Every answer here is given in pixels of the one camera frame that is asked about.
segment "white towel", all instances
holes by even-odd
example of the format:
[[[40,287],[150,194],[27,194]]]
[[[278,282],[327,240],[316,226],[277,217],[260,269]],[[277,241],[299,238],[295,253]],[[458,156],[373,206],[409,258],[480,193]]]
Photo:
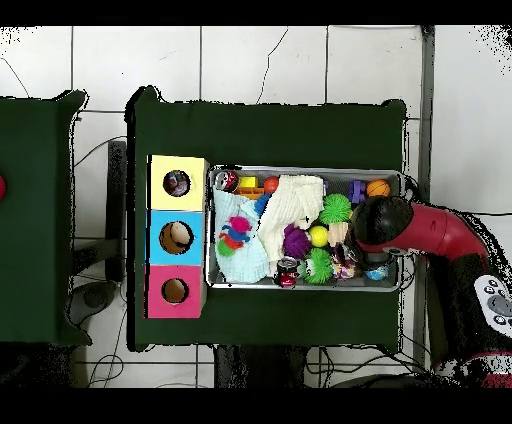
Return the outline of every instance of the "white towel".
[[[283,254],[284,229],[294,224],[303,230],[310,227],[323,210],[324,183],[312,175],[281,175],[279,185],[261,216],[258,237],[273,265]]]

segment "yellow box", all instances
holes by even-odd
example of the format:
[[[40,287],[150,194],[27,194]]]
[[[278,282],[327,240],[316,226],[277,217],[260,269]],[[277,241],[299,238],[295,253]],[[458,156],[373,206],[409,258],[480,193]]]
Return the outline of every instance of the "yellow box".
[[[167,173],[176,170],[184,172],[190,180],[188,192],[180,197],[168,194],[163,186]],[[208,163],[202,158],[151,156],[151,204],[146,206],[155,210],[204,211],[207,170]]]
[[[256,188],[256,187],[258,187],[258,177],[240,177],[238,187],[239,188]]]

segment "yellow ball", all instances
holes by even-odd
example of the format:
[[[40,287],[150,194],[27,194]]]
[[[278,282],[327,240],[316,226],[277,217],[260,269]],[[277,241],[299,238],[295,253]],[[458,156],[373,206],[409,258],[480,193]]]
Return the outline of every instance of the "yellow ball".
[[[309,230],[311,236],[311,244],[315,247],[324,247],[327,244],[328,231],[327,228],[317,225]]]

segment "green spiky ball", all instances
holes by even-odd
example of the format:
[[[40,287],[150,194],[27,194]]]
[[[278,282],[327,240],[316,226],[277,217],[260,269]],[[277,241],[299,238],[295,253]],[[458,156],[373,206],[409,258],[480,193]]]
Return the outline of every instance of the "green spiky ball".
[[[310,260],[312,263],[311,273],[308,273],[307,262]],[[301,261],[298,272],[307,283],[310,284],[323,284],[333,274],[331,266],[331,257],[323,249],[317,247],[311,249],[311,252],[306,257],[305,261]]]
[[[324,210],[320,212],[320,222],[324,225],[348,221],[352,205],[343,194],[330,194],[324,197]]]

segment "dark green tablecloth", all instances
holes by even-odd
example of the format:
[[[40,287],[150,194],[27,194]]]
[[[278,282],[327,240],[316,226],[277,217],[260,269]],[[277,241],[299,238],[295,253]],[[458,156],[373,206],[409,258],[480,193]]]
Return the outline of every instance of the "dark green tablecloth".
[[[405,105],[165,103],[140,89],[127,105],[135,159],[134,305],[129,345],[382,343],[397,349],[399,293],[209,289],[200,319],[143,317],[146,156],[204,157],[210,164],[401,170]]]
[[[65,322],[71,275],[70,128],[85,93],[0,98],[0,341],[88,343]]]

